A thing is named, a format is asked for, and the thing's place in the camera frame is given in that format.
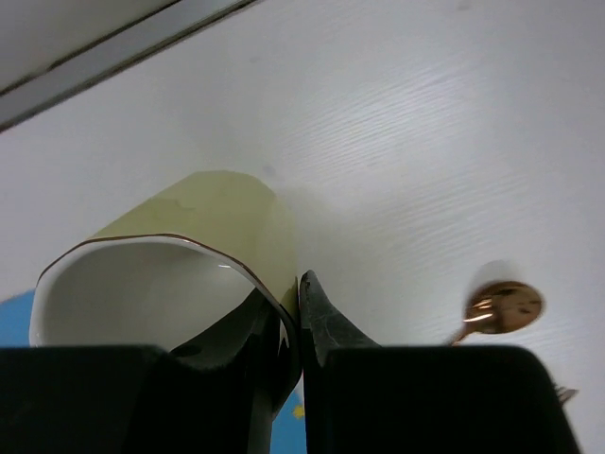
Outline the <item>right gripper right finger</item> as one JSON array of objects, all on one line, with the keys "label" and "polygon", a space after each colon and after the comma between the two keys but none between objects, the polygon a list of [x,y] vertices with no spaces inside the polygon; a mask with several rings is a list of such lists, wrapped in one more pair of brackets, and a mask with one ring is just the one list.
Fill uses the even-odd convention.
[{"label": "right gripper right finger", "polygon": [[314,271],[302,276],[299,302],[307,451],[343,453],[367,420],[354,361],[378,344],[332,304]]}]

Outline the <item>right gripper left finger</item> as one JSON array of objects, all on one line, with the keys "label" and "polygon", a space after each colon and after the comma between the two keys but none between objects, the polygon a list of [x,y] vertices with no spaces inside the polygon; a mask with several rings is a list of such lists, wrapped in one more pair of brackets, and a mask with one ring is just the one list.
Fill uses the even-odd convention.
[{"label": "right gripper left finger", "polygon": [[253,290],[234,310],[170,351],[193,370],[180,386],[179,434],[198,453],[268,453],[287,374],[280,317]]}]

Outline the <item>blue space-print cloth placemat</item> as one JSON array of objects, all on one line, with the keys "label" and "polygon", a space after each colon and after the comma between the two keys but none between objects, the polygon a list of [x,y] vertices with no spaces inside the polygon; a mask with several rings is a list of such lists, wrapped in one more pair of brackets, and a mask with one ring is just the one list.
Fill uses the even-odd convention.
[{"label": "blue space-print cloth placemat", "polygon": [[[33,297],[32,289],[1,302],[2,348],[29,345],[28,330]],[[306,449],[303,380],[300,379],[273,422],[269,453],[305,453]]]}]

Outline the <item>pale yellow ceramic cup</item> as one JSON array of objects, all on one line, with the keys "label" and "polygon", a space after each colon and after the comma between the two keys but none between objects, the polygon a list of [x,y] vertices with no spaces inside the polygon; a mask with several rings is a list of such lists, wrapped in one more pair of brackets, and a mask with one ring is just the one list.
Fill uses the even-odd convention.
[{"label": "pale yellow ceramic cup", "polygon": [[34,347],[152,344],[173,349],[260,293],[278,318],[275,404],[297,384],[293,221],[257,178],[199,171],[137,205],[41,272]]}]

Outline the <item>copper spoon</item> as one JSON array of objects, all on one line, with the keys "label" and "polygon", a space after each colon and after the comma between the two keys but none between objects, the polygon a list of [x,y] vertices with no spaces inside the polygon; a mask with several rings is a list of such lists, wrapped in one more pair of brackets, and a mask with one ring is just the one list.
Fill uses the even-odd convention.
[{"label": "copper spoon", "polygon": [[487,283],[469,296],[462,326],[445,344],[460,344],[474,333],[502,335],[521,330],[536,322],[544,308],[544,296],[529,284],[514,280]]}]

